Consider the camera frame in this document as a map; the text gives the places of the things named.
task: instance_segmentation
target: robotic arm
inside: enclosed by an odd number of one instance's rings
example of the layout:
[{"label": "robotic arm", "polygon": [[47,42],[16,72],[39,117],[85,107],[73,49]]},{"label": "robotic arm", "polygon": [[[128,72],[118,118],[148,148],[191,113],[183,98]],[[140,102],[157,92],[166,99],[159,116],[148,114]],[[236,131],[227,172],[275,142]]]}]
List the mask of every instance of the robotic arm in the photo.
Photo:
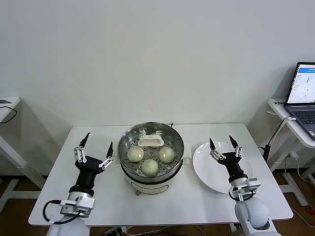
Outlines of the robotic arm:
[{"label": "robotic arm", "polygon": [[[80,142],[80,145],[74,149],[74,157],[75,157],[75,166],[80,170],[79,176],[74,186],[72,186],[69,190],[69,196],[67,200],[50,200],[48,201],[43,208],[43,217],[46,221],[52,223],[53,225],[64,225],[71,221],[72,226],[65,226],[64,228],[50,228],[50,231],[47,235],[64,235],[65,232],[61,233],[61,231],[67,231],[67,227],[70,227],[71,234],[74,235],[72,229],[75,225],[76,228],[82,228],[82,230],[78,230],[76,235],[88,235],[89,233],[83,233],[87,231],[87,227],[84,222],[78,218],[87,218],[91,214],[91,210],[94,208],[95,199],[93,198],[94,191],[94,180],[96,175],[105,171],[105,169],[113,163],[114,159],[112,158],[113,154],[113,142],[111,142],[105,161],[101,161],[99,159],[86,156],[84,152],[85,144],[89,137],[88,133],[86,137]],[[46,215],[46,208],[49,204],[57,204],[62,207],[60,213],[65,217],[62,221],[51,221]]]},{"label": "robotic arm", "polygon": [[220,153],[210,138],[210,155],[224,165],[230,175],[229,196],[236,202],[234,210],[242,226],[238,230],[242,230],[245,236],[281,236],[270,219],[268,207],[253,197],[261,184],[258,178],[248,178],[241,169],[242,147],[231,136],[229,138],[234,151]]}]

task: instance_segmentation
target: laptop keyboard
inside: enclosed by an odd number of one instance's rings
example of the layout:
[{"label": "laptop keyboard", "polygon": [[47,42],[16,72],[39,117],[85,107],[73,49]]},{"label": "laptop keyboard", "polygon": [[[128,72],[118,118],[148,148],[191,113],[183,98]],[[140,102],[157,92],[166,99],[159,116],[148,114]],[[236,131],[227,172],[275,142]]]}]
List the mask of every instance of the laptop keyboard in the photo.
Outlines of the laptop keyboard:
[{"label": "laptop keyboard", "polygon": [[315,111],[292,111],[303,124],[315,124]]}]

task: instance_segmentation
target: stainless steel steamer basket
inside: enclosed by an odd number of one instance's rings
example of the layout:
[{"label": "stainless steel steamer basket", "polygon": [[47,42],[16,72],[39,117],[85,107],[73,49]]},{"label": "stainless steel steamer basket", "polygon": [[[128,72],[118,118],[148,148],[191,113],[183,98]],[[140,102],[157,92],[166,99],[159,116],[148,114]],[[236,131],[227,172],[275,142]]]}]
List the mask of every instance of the stainless steel steamer basket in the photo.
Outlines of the stainless steel steamer basket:
[{"label": "stainless steel steamer basket", "polygon": [[[139,162],[130,162],[127,153],[138,144],[142,135],[158,134],[164,140],[160,147],[142,147],[144,157]],[[172,148],[175,151],[175,159],[171,163],[163,163],[158,158],[158,153],[163,147]],[[132,180],[142,184],[159,184],[173,178],[183,164],[184,142],[179,133],[169,125],[147,122],[135,125],[123,134],[118,143],[118,156],[124,173]],[[158,163],[156,175],[145,175],[141,172],[144,160],[153,159]]]}]

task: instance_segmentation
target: white plastic handle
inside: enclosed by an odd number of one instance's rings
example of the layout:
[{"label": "white plastic handle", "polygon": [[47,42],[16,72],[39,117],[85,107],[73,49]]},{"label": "white plastic handle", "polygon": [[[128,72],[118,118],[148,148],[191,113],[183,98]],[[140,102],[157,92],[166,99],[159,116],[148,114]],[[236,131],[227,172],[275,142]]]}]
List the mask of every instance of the white plastic handle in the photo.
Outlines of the white plastic handle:
[{"label": "white plastic handle", "polygon": [[140,147],[153,147],[157,148],[164,145],[164,141],[160,135],[143,135],[138,141]]}]

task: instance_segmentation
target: laptop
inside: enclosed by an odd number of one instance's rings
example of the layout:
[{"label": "laptop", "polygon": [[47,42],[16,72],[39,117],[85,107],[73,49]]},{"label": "laptop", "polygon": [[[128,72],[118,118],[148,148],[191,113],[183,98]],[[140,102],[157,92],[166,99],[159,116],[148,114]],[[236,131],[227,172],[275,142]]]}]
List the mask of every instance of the laptop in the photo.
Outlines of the laptop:
[{"label": "laptop", "polygon": [[315,62],[298,62],[285,109],[315,140]]}]

